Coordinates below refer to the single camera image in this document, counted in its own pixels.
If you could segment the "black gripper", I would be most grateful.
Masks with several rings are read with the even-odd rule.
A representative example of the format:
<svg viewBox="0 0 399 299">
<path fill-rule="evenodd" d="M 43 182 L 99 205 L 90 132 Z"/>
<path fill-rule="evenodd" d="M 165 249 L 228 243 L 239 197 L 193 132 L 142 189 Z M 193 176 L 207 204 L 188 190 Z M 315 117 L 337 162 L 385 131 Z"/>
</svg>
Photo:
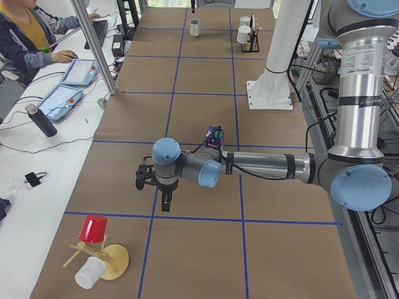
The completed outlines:
<svg viewBox="0 0 399 299">
<path fill-rule="evenodd" d="M 178 187 L 178 178 L 161 179 L 157 178 L 158 189 L 162 192 L 161 210 L 163 212 L 170 212 L 171 201 L 173 198 L 173 191 Z"/>
</svg>

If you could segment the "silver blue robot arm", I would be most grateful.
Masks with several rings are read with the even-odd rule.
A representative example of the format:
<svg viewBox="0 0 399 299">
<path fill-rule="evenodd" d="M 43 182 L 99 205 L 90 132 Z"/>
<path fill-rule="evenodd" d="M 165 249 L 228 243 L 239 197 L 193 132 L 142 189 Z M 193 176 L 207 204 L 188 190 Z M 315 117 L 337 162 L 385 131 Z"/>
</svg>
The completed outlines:
<svg viewBox="0 0 399 299">
<path fill-rule="evenodd" d="M 213 188 L 221 174 L 238 171 L 320 186 L 353 211 L 382 205 L 390 197 L 392 181 L 377 147 L 378 122 L 387 40 L 397 28 L 397 1 L 322 1 L 319 44 L 342 53 L 335 141 L 326 154 L 224 151 L 207 142 L 187 151 L 176 140 L 162 138 L 153 145 L 148 174 L 137 175 L 137 188 L 156 186 L 162 210 L 169 211 L 180 179 Z"/>
</svg>

